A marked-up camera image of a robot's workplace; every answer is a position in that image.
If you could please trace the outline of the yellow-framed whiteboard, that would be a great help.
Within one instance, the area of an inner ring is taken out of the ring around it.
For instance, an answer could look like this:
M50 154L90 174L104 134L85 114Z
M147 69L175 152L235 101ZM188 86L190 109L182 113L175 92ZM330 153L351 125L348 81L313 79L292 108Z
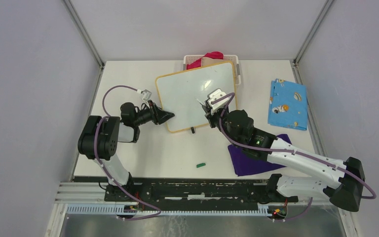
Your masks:
M208 95L220 88L225 93L236 92L232 63L159 76L155 86L163 110L175 114L166 122L169 132L181 132L208 124L205 112L196 98L206 101Z

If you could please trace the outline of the green marker cap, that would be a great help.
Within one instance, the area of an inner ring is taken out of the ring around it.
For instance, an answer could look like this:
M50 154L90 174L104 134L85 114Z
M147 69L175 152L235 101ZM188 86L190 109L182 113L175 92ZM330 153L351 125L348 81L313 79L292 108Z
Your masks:
M204 167L206 165L206 163L199 163L196 165L196 168L201 168L201 167Z

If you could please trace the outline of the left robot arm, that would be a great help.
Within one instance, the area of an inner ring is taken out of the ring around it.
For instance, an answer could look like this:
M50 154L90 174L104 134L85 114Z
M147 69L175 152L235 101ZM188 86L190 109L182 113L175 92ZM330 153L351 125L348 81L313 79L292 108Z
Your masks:
M158 107L152 100L140 108L131 102L119 107L120 116L89 116L79 136L77 149L98 164L108 178L108 184L117 187L116 194L123 201L135 196L132 176L117 156L118 143L136 143L140 137L139 126L152 122L161 125L175 114Z

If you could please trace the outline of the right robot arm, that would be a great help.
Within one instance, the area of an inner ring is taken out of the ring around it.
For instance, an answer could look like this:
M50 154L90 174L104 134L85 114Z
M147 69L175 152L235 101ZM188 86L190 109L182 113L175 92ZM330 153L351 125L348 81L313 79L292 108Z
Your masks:
M271 175L265 195L271 201L306 196L327 199L350 212L360 209L364 199L365 173L361 160L328 158L299 149L277 136L254 127L244 110L229 111L202 106L211 128L217 128L247 157L295 169L306 177Z

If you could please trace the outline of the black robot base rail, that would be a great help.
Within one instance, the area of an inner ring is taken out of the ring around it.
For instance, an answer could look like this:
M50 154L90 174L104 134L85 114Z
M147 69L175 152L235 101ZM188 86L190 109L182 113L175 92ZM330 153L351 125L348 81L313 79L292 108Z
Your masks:
M259 204L298 202L267 187L266 179L132 178L134 194L144 201L144 210L245 211Z

